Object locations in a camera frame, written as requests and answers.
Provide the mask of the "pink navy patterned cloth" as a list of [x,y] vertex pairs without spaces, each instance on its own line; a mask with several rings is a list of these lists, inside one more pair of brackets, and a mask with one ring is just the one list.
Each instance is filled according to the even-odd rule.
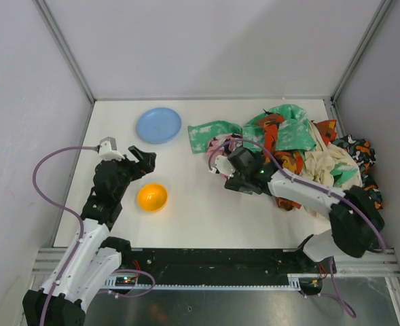
[[213,174],[219,175],[225,180],[231,179],[233,175],[225,175],[220,172],[218,168],[215,167],[215,160],[218,156],[227,157],[233,153],[236,149],[245,148],[253,155],[253,165],[248,167],[247,173],[251,173],[250,176],[254,176],[263,169],[264,157],[260,152],[255,153],[253,150],[248,149],[247,144],[254,145],[258,149],[262,149],[262,146],[255,141],[243,138],[241,134],[221,134],[219,136],[213,137],[207,146],[206,155],[208,157],[208,168]]

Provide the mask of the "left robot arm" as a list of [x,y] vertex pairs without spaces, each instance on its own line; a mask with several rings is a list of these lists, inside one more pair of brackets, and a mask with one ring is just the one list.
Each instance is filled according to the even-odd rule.
[[109,235],[122,210],[127,187],[156,167],[156,154],[135,146],[129,160],[109,141],[94,147],[101,158],[81,213],[69,209],[79,229],[57,267],[39,290],[28,290],[22,305],[28,325],[83,325],[104,282],[131,261],[130,242]]

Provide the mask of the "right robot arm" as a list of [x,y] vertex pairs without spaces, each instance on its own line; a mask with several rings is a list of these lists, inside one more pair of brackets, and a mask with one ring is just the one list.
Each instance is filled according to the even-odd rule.
[[384,220],[363,188],[327,187],[263,161],[260,155],[238,147],[229,156],[218,155],[214,165],[226,176],[226,189],[283,198],[328,218],[328,230],[307,237],[299,246],[312,261],[339,254],[361,258],[373,249]]

